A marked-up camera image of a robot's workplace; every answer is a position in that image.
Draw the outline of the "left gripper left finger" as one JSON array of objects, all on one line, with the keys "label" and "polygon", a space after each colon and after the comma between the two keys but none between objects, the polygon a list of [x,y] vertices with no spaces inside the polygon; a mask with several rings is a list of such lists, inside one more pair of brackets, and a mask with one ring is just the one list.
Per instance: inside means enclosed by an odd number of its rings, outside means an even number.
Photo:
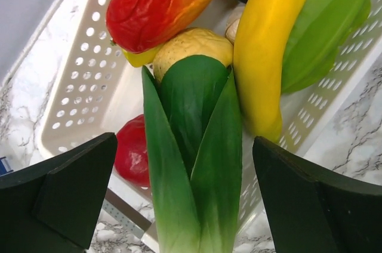
[{"label": "left gripper left finger", "polygon": [[1,176],[1,252],[84,252],[112,172],[117,139],[105,132]]}]

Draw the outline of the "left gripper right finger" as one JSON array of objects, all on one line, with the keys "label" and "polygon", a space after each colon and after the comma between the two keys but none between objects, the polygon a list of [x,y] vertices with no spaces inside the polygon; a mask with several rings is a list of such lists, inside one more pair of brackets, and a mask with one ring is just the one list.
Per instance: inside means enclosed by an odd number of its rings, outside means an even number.
[{"label": "left gripper right finger", "polygon": [[381,252],[381,186],[263,137],[255,138],[252,155],[276,252]]}]

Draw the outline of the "green toy leek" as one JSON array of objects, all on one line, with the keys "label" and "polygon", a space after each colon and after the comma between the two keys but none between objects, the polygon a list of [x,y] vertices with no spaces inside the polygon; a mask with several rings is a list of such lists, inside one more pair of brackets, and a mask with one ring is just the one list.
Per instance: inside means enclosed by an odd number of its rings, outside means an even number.
[{"label": "green toy leek", "polygon": [[192,55],[161,82],[142,71],[144,121],[161,252],[232,252],[242,184],[233,72]]}]

